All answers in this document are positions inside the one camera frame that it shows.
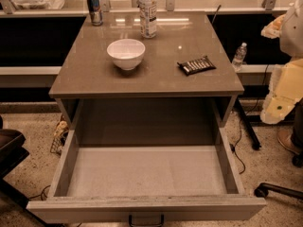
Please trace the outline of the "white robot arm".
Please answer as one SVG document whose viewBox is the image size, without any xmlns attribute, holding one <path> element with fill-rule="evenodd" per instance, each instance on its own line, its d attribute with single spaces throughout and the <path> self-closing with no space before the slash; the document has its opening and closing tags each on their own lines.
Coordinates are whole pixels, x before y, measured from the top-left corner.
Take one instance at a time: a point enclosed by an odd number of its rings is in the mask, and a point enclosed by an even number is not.
<svg viewBox="0 0 303 227">
<path fill-rule="evenodd" d="M 296 0 L 288 11 L 266 26 L 261 35 L 279 38 L 280 50 L 291 57 L 276 65 L 270 77 L 260 119 L 266 124 L 282 121 L 303 98 L 303 0 Z"/>
</svg>

